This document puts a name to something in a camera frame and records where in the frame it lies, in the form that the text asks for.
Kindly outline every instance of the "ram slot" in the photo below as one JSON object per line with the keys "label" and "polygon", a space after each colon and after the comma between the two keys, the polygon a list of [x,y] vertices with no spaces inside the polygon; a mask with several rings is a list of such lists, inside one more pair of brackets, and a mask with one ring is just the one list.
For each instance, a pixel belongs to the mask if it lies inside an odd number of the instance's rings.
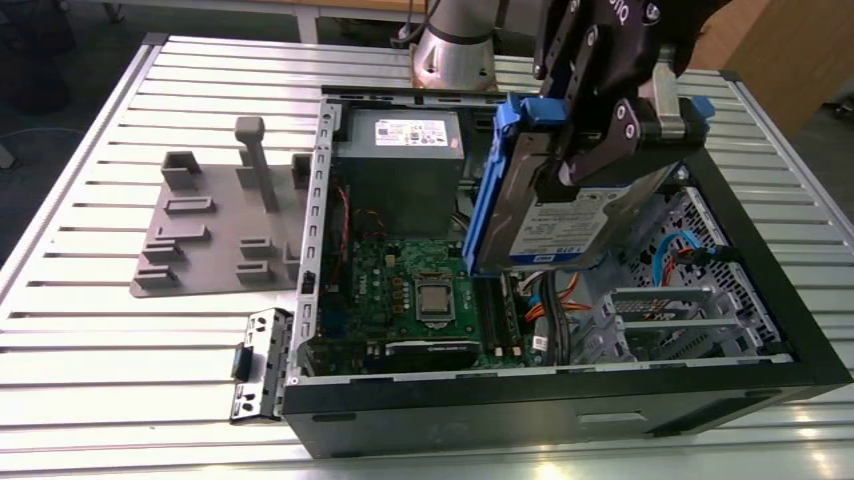
{"label": "ram slot", "polygon": [[520,327],[513,292],[514,290],[510,276],[504,275],[501,291],[502,296],[500,300],[500,305],[502,306],[500,337],[502,339],[502,345],[508,348],[513,348],[520,345]]}
{"label": "ram slot", "polygon": [[492,352],[496,350],[498,338],[496,334],[497,320],[501,319],[504,312],[497,310],[496,302],[492,298],[493,286],[497,285],[501,291],[501,285],[497,280],[489,278],[476,278],[472,281],[473,290],[476,292],[476,303],[478,305],[478,321],[481,323],[481,343],[484,350]]}

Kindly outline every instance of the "motherboard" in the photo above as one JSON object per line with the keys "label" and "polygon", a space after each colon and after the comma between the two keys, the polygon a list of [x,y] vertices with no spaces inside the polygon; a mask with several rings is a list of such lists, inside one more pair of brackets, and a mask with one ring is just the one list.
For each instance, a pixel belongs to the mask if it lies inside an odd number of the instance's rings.
{"label": "motherboard", "polygon": [[529,365],[510,279],[469,277],[460,242],[366,238],[349,270],[313,347],[328,374]]}

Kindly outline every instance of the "aluminum table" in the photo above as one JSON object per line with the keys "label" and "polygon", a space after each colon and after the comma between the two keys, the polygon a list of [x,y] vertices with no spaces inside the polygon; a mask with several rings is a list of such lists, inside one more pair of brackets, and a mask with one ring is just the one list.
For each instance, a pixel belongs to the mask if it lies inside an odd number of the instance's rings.
{"label": "aluminum table", "polygon": [[[165,152],[193,149],[203,163],[237,164],[235,117],[264,115],[269,162],[289,164],[313,147],[320,85],[406,87],[408,65],[406,53],[333,45],[171,37],[141,48],[0,273],[0,471],[277,480],[854,476],[854,387],[699,436],[442,455],[316,462],[288,426],[229,425],[246,315],[294,308],[296,296],[131,297]],[[538,88],[530,65],[497,59],[502,89]],[[681,91],[717,106],[708,149],[852,368],[852,225],[744,85],[696,71]]]}

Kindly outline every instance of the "cable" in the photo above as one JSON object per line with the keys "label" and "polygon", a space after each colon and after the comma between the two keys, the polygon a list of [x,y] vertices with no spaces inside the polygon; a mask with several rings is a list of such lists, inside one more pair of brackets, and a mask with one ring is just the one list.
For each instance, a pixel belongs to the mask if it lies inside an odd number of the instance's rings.
{"label": "cable", "polygon": [[[549,287],[545,281],[540,282],[540,297],[549,297]],[[546,344],[546,355],[544,356],[546,365],[557,365],[558,358],[564,354],[564,346],[561,342],[562,335],[558,332],[561,328],[558,326],[558,317],[556,315],[550,315],[549,312],[545,312],[546,322],[549,323],[549,339]]]}
{"label": "cable", "polygon": [[566,365],[570,359],[570,342],[569,342],[569,324],[566,321],[566,314],[564,313],[564,306],[558,297],[557,287],[557,275],[556,271],[550,271],[541,282],[544,285],[545,297],[544,299],[544,314],[556,318],[557,337],[558,337],[558,357],[556,359],[556,365]]}
{"label": "cable", "polygon": [[41,128],[26,128],[23,130],[18,130],[17,132],[0,135],[0,140],[3,140],[5,138],[10,138],[17,135],[21,135],[22,133],[30,133],[30,132],[66,132],[66,133],[77,133],[81,136],[86,136],[86,132],[81,130],[75,130],[74,128],[41,127]]}
{"label": "cable", "polygon": [[[544,275],[545,273],[546,273],[546,272],[537,272],[537,274],[536,274],[536,275],[537,275],[537,277],[534,278],[534,280],[532,281],[532,283],[533,283],[538,278],[541,278],[541,277],[542,277],[542,275]],[[576,272],[576,273],[573,274],[573,277],[570,278],[570,283],[569,283],[569,285],[568,285],[566,289],[565,289],[565,290],[562,290],[561,292],[558,292],[558,296],[561,297],[561,303],[562,303],[562,305],[564,305],[564,310],[566,310],[566,311],[576,311],[576,310],[592,310],[590,305],[585,305],[585,304],[582,304],[582,303],[576,303],[576,302],[573,302],[572,300],[569,300],[570,295],[573,295],[573,292],[576,292],[576,289],[578,288],[578,280],[580,280],[580,274],[578,274],[578,272]],[[544,311],[545,311],[545,309],[544,309],[544,305],[542,305],[540,302],[537,302],[537,303],[533,305],[533,307],[532,307],[532,309],[529,310],[529,312],[525,314],[525,320],[526,320],[528,322],[532,322],[532,321],[537,320],[537,318],[540,318],[540,317],[542,317],[542,316],[544,316]]]}
{"label": "cable", "polygon": [[430,19],[433,18],[433,14],[437,13],[437,8],[440,8],[440,3],[442,3],[442,0],[436,0],[434,1],[433,6],[430,7],[430,11],[428,12],[428,16],[425,17],[425,21],[418,26],[418,28],[413,31],[413,33],[410,33],[402,39],[397,39],[397,38],[392,39],[392,44],[393,45],[397,45],[398,47],[402,47],[404,45],[406,45],[408,43],[410,43],[413,40],[416,40],[418,38],[418,36],[424,33],[425,29],[428,28],[428,24],[430,23]]}
{"label": "cable", "polygon": [[685,242],[689,244],[691,248],[699,249],[704,248],[704,243],[695,235],[695,232],[691,230],[681,230],[678,232],[669,233],[662,239],[658,249],[656,250],[656,255],[653,256],[653,286],[662,286],[662,276],[665,274],[665,255],[668,254],[668,245],[677,238],[683,238]]}
{"label": "cable", "polygon": [[529,276],[529,278],[522,280],[522,283],[520,284],[520,291],[522,293],[529,291],[529,289],[532,288],[532,285],[534,285],[534,282],[537,282],[537,280],[541,279],[545,273],[546,272],[536,272]]}
{"label": "cable", "polygon": [[[693,252],[693,248],[684,248],[677,253],[680,255],[685,255],[687,253]],[[677,259],[674,256],[670,256],[670,260],[668,261],[668,266],[665,267],[665,278],[662,279],[662,286],[666,287],[670,285],[670,277],[673,276],[673,272],[677,269]]]}
{"label": "cable", "polygon": [[410,34],[410,28],[413,27],[413,10],[416,8],[416,0],[410,0],[410,10],[406,13],[406,33]]}
{"label": "cable", "polygon": [[350,239],[350,199],[348,198],[348,193],[345,193],[342,186],[337,185],[336,188],[338,188],[338,194],[342,197],[342,203],[345,206],[345,226],[342,227],[342,244],[338,248],[338,262],[336,263],[336,270],[333,271],[330,285],[336,285],[338,282],[338,274],[345,261],[345,252],[348,251],[348,240]]}
{"label": "cable", "polygon": [[462,214],[460,213],[453,214],[452,220],[454,220],[454,223],[460,225],[460,228],[462,228],[464,230],[469,230],[470,222],[466,221]]}
{"label": "cable", "polygon": [[466,215],[464,211],[460,209],[460,198],[454,198],[454,213],[460,215],[464,218],[464,220],[472,223],[472,217]]}
{"label": "cable", "polygon": [[377,225],[381,228],[380,232],[364,232],[362,236],[368,237],[369,235],[376,235],[376,236],[388,237],[389,233],[386,233],[386,224],[384,223],[380,213],[377,213],[377,211],[370,210],[368,208],[361,208],[357,210],[354,214],[354,218],[358,217],[361,214],[372,215],[372,217],[374,218],[374,221],[377,222]]}

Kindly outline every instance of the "power supply label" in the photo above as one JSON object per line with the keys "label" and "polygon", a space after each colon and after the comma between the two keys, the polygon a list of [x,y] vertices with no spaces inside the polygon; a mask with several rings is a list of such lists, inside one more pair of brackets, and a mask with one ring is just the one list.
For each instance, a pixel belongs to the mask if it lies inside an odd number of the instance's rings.
{"label": "power supply label", "polygon": [[376,132],[378,146],[449,146],[449,134],[442,120],[381,119],[377,121]]}

